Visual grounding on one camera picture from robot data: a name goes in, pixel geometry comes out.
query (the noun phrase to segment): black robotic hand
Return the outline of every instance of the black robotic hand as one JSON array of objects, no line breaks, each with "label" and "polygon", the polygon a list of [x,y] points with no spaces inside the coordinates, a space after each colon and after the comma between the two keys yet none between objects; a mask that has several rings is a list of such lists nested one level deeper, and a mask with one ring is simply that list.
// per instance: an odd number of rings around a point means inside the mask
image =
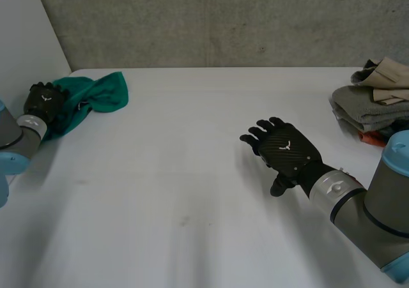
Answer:
[{"label": "black robotic hand", "polygon": [[259,120],[256,124],[264,130],[251,127],[249,132],[254,137],[242,135],[240,140],[250,144],[254,154],[278,171],[270,191],[274,197],[279,197],[287,188],[299,183],[298,177],[305,165],[322,163],[320,152],[293,125],[277,117],[271,117],[270,122]]},{"label": "black robotic hand", "polygon": [[62,90],[50,82],[32,85],[24,104],[24,114],[37,116],[49,125],[61,113],[68,95],[68,90]]}]

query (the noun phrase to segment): folded clothes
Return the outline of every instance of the folded clothes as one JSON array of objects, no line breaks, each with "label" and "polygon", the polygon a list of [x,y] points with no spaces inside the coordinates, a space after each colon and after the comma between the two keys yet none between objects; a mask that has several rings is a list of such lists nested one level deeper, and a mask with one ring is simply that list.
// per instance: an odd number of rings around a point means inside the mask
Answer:
[{"label": "folded clothes", "polygon": [[368,60],[361,71],[352,74],[351,83],[374,87],[374,101],[384,105],[409,100],[409,66],[387,57],[380,62]]},{"label": "folded clothes", "polygon": [[409,120],[397,120],[391,125],[378,130],[378,133],[383,135],[385,138],[391,138],[395,133],[401,132],[403,130],[409,130]]},{"label": "folded clothes", "polygon": [[53,84],[70,92],[63,112],[49,126],[45,140],[55,139],[71,132],[91,110],[112,112],[128,103],[128,88],[121,72],[92,80],[87,77],[64,77]]},{"label": "folded clothes", "polygon": [[359,140],[372,146],[380,146],[381,148],[386,146],[386,141],[379,132],[359,132]]},{"label": "folded clothes", "polygon": [[409,102],[383,106],[372,100],[373,88],[345,86],[334,91],[330,100],[334,114],[361,132],[380,130],[396,120],[409,120]]}]

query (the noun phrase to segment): white table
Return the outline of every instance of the white table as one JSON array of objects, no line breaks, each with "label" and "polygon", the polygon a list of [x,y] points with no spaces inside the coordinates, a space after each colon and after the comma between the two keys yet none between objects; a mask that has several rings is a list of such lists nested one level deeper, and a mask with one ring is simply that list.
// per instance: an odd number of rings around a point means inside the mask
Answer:
[{"label": "white table", "polygon": [[[44,144],[0,211],[0,287],[395,287],[238,140],[293,123],[366,186],[328,97],[356,68],[126,69],[130,101]],[[94,79],[115,70],[80,70]]]}]

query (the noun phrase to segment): green towel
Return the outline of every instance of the green towel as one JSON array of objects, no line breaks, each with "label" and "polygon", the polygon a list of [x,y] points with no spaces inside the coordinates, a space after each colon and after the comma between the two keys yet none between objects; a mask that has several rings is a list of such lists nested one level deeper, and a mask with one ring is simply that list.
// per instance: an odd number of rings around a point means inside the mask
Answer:
[{"label": "green towel", "polygon": [[64,136],[77,127],[91,110],[112,112],[128,103],[128,88],[121,72],[92,80],[87,77],[64,77],[53,82],[67,89],[70,95],[62,114],[52,122],[45,140]]}]

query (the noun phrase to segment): gray wall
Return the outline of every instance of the gray wall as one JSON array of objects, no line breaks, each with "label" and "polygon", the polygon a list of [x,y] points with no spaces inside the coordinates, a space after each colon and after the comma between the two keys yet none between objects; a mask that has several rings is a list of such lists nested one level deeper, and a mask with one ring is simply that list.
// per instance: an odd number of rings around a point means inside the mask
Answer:
[{"label": "gray wall", "polygon": [[409,63],[409,0],[42,0],[73,70]]}]

